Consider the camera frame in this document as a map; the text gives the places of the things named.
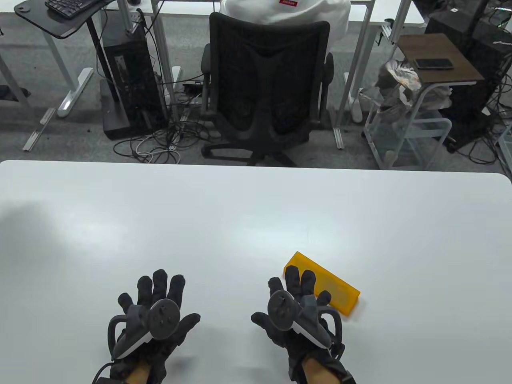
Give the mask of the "person's left hand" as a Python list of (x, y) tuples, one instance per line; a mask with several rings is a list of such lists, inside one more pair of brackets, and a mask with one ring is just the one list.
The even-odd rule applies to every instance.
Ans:
[[(185, 283), (184, 276), (178, 274), (171, 278), (168, 285), (168, 275), (163, 269), (156, 270), (152, 278), (141, 276), (137, 283), (137, 304), (150, 307), (158, 300), (166, 298), (181, 307)], [(167, 374), (166, 361), (175, 349), (181, 346), (188, 332), (200, 322), (200, 319), (198, 313), (185, 315), (169, 338), (144, 343), (128, 357), (116, 360), (110, 368), (110, 379), (126, 384), (162, 383)]]

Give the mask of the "person's right hand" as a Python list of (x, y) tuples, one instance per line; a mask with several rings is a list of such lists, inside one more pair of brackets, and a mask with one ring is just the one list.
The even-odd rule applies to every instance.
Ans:
[(314, 294), (315, 273), (289, 265), (284, 278), (268, 281), (270, 299), (267, 311), (255, 312), (251, 321), (265, 330), (277, 346), (288, 353), (290, 380), (299, 384), (353, 384), (353, 375), (340, 359), (342, 322), (339, 312), (330, 305), (331, 294)]

